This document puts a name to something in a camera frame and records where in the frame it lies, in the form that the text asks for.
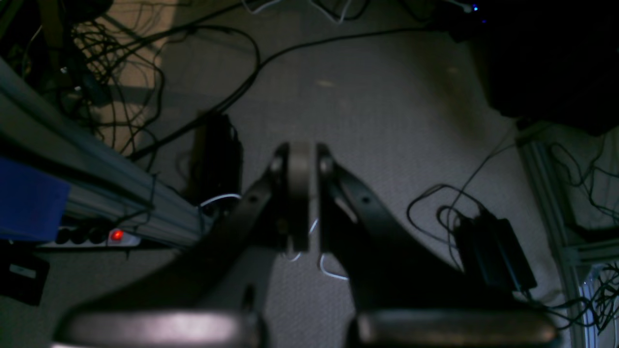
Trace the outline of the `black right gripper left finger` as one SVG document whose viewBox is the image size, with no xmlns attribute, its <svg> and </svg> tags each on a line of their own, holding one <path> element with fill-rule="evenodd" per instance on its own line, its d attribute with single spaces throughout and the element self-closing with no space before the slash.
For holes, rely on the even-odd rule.
<svg viewBox="0 0 619 348">
<path fill-rule="evenodd" d="M 161 269 L 69 310 L 53 348 L 262 348 L 278 256 L 309 248 L 310 146 L 279 146 L 232 212 Z"/>
</svg>

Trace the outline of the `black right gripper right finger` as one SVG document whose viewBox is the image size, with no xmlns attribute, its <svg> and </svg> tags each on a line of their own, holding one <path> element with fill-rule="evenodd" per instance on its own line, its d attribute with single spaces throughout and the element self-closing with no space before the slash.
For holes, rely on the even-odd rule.
<svg viewBox="0 0 619 348">
<path fill-rule="evenodd" d="M 455 270 L 413 237 L 322 143 L 320 248 L 347 277 L 346 348 L 559 348 L 548 315 Z"/>
</svg>

